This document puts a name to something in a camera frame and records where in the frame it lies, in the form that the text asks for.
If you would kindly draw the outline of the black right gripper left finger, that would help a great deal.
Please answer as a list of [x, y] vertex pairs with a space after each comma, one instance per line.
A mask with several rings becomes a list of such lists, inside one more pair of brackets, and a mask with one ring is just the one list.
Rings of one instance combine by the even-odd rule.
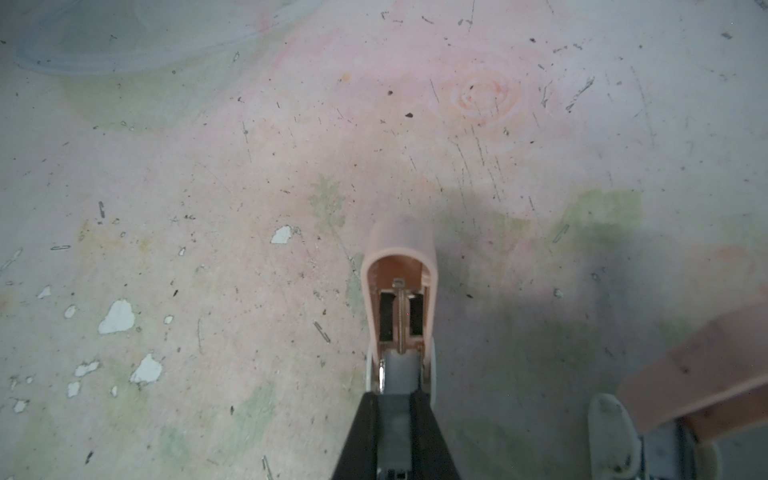
[[378, 435], [378, 396], [373, 392], [366, 392], [361, 397], [331, 479], [376, 479]]

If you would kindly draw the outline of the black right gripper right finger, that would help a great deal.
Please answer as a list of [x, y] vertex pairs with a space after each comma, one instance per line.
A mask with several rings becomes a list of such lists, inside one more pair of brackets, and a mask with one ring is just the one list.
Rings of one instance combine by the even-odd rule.
[[425, 392], [416, 390], [410, 395], [410, 416], [412, 477], [419, 480], [460, 480]]

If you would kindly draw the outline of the pink white stapler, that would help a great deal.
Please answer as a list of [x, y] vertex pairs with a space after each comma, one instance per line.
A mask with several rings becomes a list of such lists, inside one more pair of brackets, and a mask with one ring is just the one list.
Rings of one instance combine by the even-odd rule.
[[436, 392], [438, 268], [430, 228], [410, 216], [377, 222], [360, 270], [369, 329], [366, 389], [378, 397], [376, 479], [413, 479], [410, 395]]
[[719, 438], [767, 422], [767, 305], [723, 314], [588, 410], [594, 479], [720, 479]]

